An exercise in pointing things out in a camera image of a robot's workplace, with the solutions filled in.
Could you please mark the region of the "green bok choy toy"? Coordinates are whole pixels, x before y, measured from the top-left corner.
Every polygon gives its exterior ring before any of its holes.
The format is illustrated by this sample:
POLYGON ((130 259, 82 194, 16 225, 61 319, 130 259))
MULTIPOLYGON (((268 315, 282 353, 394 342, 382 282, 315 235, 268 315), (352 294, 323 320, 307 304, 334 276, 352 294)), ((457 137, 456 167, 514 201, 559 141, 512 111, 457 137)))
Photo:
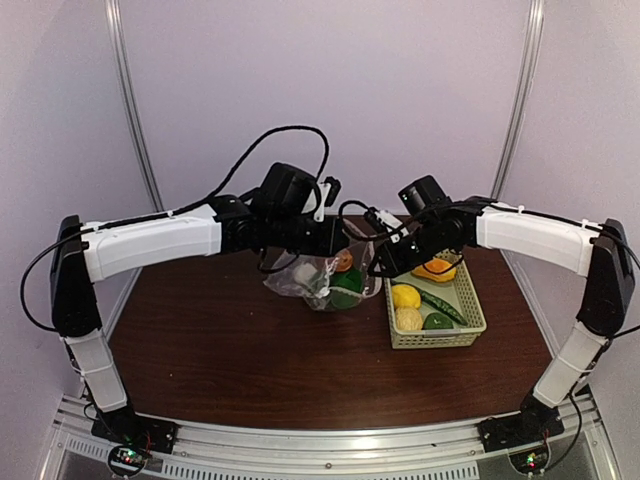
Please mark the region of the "green bok choy toy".
POLYGON ((347 272, 331 273, 303 263, 293 271, 294 285, 301 289, 302 298, 314 311, 330 312, 356 307, 362 300, 361 279, 353 279, 347 272))

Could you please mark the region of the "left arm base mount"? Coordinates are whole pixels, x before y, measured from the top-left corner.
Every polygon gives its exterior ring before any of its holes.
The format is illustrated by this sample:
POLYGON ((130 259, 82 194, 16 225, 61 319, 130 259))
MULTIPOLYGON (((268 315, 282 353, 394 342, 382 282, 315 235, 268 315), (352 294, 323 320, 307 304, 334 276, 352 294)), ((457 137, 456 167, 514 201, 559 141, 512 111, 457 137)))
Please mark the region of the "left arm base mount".
POLYGON ((129 405, 111 412, 98 410, 91 427, 95 437, 164 454, 173 452, 177 431, 175 422, 139 415, 129 405))

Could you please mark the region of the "clear zip top bag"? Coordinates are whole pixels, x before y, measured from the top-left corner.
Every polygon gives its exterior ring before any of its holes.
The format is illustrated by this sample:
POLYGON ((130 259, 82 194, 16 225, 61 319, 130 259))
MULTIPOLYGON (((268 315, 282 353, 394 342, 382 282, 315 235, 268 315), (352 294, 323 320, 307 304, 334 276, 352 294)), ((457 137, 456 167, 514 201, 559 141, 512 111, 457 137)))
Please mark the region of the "clear zip top bag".
POLYGON ((382 280, 368 274, 374 246, 352 240, 334 257, 316 257, 284 252, 263 281, 271 292, 303 300, 313 311, 353 309, 375 297, 382 280))

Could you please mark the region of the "brown potato toy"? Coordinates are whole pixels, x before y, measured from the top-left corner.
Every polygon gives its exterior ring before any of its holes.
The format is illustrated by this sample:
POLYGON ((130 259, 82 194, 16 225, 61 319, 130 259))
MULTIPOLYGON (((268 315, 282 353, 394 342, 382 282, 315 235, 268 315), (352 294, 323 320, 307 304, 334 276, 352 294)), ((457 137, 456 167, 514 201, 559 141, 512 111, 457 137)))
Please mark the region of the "brown potato toy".
POLYGON ((353 255, 349 250, 343 250, 336 256, 336 272, 346 272, 353 267, 353 255))

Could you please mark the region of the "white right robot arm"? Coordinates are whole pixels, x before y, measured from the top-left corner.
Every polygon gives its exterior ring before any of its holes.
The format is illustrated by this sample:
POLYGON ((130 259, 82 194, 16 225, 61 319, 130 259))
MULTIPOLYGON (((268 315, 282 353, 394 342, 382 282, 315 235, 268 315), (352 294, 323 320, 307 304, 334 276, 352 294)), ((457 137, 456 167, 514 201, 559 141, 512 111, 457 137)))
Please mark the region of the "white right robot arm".
POLYGON ((395 278, 447 250, 495 250, 546 264, 582 282, 574 324, 558 352, 523 400, 512 430, 535 440, 551 424, 551 412, 597 365, 614 340, 630 334, 625 321, 636 289, 635 267, 623 225, 570 220, 496 199, 453 200, 432 176, 398 194, 409 216, 401 221, 375 207, 365 210, 374 228, 369 272, 395 278))

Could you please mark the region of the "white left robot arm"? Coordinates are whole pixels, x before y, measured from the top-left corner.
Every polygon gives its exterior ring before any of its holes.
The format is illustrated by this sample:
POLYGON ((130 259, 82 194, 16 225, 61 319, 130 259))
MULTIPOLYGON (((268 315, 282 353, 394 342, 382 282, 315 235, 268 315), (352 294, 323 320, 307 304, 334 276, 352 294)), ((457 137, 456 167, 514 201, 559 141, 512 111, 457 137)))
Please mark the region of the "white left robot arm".
POLYGON ((341 188, 292 165, 273 164, 262 184, 240 196, 212 193, 180 209, 108 222, 69 216, 60 225, 51 268, 51 319, 79 368, 106 429, 123 444, 144 424, 115 364, 97 306, 97 283, 192 257, 282 249, 331 257, 347 244, 326 213, 341 188))

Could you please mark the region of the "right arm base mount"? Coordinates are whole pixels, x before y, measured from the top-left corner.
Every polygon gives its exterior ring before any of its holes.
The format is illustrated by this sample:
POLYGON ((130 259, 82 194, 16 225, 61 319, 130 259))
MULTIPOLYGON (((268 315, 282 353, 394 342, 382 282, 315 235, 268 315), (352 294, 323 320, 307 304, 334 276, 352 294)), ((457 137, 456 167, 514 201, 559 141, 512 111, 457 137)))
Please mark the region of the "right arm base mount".
POLYGON ((542 442, 565 431, 557 408, 525 409, 503 417, 490 417, 477 426, 486 453, 542 442))

